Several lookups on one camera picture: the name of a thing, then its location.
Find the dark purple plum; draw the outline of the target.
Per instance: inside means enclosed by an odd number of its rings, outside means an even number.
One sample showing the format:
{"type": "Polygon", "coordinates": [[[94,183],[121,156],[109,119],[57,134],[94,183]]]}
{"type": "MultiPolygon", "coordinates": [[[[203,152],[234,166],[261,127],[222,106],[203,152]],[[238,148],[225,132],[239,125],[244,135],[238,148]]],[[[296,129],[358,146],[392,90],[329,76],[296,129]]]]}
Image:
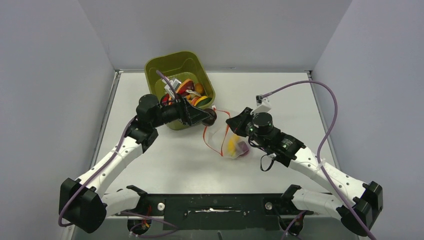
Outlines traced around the dark purple plum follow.
{"type": "Polygon", "coordinates": [[[217,120],[216,111],[211,109],[211,108],[206,108],[206,109],[204,109],[204,111],[207,112],[209,114],[209,116],[207,118],[205,118],[204,120],[202,120],[201,123],[206,127],[213,126],[215,121],[217,120]]]}

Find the long yellow chili pepper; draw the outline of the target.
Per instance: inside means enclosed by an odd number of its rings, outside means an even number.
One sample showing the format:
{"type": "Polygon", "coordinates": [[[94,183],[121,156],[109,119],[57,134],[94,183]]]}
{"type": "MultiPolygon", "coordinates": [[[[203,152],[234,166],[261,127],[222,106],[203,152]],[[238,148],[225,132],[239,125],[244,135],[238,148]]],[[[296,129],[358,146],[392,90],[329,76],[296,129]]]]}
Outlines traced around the long yellow chili pepper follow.
{"type": "Polygon", "coordinates": [[[240,141],[240,137],[236,134],[233,134],[227,143],[227,151],[228,154],[232,157],[232,158],[236,158],[237,157],[237,146],[238,143],[240,141]]]}

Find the clear zip bag orange zipper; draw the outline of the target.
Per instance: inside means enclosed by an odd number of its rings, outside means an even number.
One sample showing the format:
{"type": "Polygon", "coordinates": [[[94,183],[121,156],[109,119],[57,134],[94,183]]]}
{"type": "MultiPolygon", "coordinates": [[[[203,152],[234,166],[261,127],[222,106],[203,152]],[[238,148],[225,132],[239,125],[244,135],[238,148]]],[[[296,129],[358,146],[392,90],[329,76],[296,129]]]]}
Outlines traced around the clear zip bag orange zipper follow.
{"type": "MultiPolygon", "coordinates": [[[[229,126],[226,123],[226,120],[236,116],[236,112],[228,110],[225,108],[217,108],[215,105],[212,106],[217,114],[217,119],[212,126],[206,126],[203,130],[202,138],[206,146],[218,153],[220,157],[228,159],[240,159],[242,157],[233,158],[228,154],[227,143],[229,138],[234,134],[229,126]]],[[[248,144],[248,139],[246,137],[239,137],[240,141],[245,141],[248,144]]]]}

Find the purple red onion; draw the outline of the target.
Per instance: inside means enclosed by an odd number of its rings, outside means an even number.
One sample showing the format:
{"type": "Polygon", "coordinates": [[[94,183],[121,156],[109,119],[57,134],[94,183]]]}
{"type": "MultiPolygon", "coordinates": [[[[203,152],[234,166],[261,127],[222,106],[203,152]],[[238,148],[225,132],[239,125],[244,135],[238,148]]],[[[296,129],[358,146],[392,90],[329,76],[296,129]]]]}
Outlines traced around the purple red onion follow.
{"type": "Polygon", "coordinates": [[[244,157],[250,152],[250,146],[245,141],[239,141],[235,145],[235,155],[236,157],[244,157]]]}

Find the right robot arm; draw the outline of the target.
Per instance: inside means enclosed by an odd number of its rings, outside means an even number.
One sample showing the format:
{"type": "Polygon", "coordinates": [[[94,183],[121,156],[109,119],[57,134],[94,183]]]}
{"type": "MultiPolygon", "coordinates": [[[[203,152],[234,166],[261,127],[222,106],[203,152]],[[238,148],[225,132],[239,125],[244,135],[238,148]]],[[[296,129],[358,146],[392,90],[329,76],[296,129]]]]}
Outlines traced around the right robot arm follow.
{"type": "Polygon", "coordinates": [[[273,156],[273,160],[297,171],[326,189],[327,193],[291,185],[282,195],[281,207],[289,214],[309,211],[339,220],[352,233],[367,237],[383,210],[383,188],[342,172],[319,158],[296,137],[273,124],[271,114],[253,113],[249,107],[226,121],[231,131],[247,137],[273,156]]]}

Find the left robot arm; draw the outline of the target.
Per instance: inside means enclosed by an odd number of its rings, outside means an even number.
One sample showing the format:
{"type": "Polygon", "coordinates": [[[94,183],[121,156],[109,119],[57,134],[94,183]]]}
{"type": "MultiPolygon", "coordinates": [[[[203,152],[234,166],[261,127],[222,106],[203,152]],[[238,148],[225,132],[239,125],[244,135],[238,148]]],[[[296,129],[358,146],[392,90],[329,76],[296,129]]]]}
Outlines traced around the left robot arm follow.
{"type": "Polygon", "coordinates": [[[134,209],[141,199],[140,193],[121,190],[114,194],[115,201],[107,201],[106,190],[154,143],[159,135],[157,128],[173,121],[185,126],[211,126],[216,119],[212,109],[194,106],[181,95],[168,105],[163,105],[153,94],[143,95],[136,115],[127,123],[112,150],[77,179],[67,178],[62,182],[58,225],[63,228],[75,225],[86,233],[93,233],[108,216],[134,209]]]}

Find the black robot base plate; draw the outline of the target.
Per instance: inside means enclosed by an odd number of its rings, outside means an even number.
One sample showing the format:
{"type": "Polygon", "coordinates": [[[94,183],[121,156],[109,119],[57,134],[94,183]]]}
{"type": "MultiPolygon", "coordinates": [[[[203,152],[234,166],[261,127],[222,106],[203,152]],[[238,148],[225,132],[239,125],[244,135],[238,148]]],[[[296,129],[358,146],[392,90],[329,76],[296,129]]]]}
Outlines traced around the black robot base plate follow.
{"type": "Polygon", "coordinates": [[[262,229],[284,230],[290,216],[305,216],[281,193],[241,194],[147,194],[129,210],[127,228],[138,237],[151,237],[149,230],[158,221],[162,237],[176,231],[223,231],[262,229]]]}

